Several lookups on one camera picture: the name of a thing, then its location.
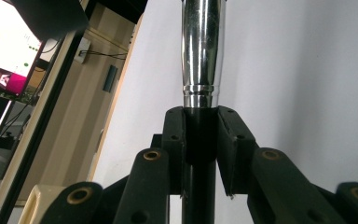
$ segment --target white backdrop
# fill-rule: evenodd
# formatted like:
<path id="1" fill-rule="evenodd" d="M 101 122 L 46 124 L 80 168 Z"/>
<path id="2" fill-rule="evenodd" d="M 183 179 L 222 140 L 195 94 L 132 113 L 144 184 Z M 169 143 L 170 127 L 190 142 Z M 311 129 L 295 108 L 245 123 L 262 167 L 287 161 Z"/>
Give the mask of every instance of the white backdrop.
<path id="1" fill-rule="evenodd" d="M 165 112 L 183 104 L 181 4 L 146 7 L 93 179 L 104 187 L 130 172 Z M 358 181 L 358 1 L 227 1 L 219 104 L 312 183 L 335 191 Z M 246 197 L 231 201 L 217 180 L 215 223 L 250 220 Z M 173 200 L 173 224 L 178 207 Z"/>

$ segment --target black bar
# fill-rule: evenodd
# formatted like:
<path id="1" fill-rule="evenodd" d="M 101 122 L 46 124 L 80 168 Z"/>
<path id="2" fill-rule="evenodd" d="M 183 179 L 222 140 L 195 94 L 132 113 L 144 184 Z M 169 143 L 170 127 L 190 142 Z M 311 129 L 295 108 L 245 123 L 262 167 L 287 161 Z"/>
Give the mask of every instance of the black bar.
<path id="1" fill-rule="evenodd" d="M 249 192 L 248 200 L 264 194 L 275 216 L 273 223 L 346 223 L 281 151 L 257 149 L 252 170 L 258 186 L 255 186 L 256 191 Z"/>
<path id="2" fill-rule="evenodd" d="M 168 153 L 155 148 L 139 152 L 121 197 L 114 224 L 169 223 Z"/>
<path id="3" fill-rule="evenodd" d="M 179 195 L 183 190 L 185 164 L 185 114 L 181 106 L 167 111 L 162 132 L 161 148 L 170 156 L 171 194 Z"/>
<path id="4" fill-rule="evenodd" d="M 186 164 L 182 223 L 214 223 L 217 108 L 185 108 Z"/>
<path id="5" fill-rule="evenodd" d="M 113 65 L 109 66 L 109 70 L 106 75 L 105 82 L 103 83 L 103 91 L 111 92 L 113 82 L 115 81 L 117 68 Z"/>
<path id="6" fill-rule="evenodd" d="M 219 106 L 217 162 L 226 195 L 246 194 L 251 161 L 258 145 L 254 136 L 233 109 Z"/>

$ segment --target chrome cylinder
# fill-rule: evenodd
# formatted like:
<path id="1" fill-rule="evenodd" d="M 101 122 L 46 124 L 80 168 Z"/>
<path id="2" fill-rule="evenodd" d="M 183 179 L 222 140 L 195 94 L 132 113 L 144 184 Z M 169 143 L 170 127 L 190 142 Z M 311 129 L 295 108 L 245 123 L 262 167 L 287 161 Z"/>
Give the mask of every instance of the chrome cylinder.
<path id="1" fill-rule="evenodd" d="M 226 0 L 183 0 L 182 72 L 185 107 L 217 107 Z"/>

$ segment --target computer monitor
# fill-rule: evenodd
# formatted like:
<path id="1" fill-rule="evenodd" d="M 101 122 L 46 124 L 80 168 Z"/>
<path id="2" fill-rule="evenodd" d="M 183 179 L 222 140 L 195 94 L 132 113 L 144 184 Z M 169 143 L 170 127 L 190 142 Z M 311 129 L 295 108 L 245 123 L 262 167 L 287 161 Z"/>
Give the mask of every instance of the computer monitor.
<path id="1" fill-rule="evenodd" d="M 22 95 L 42 45 L 16 8 L 0 0 L 0 91 Z"/>

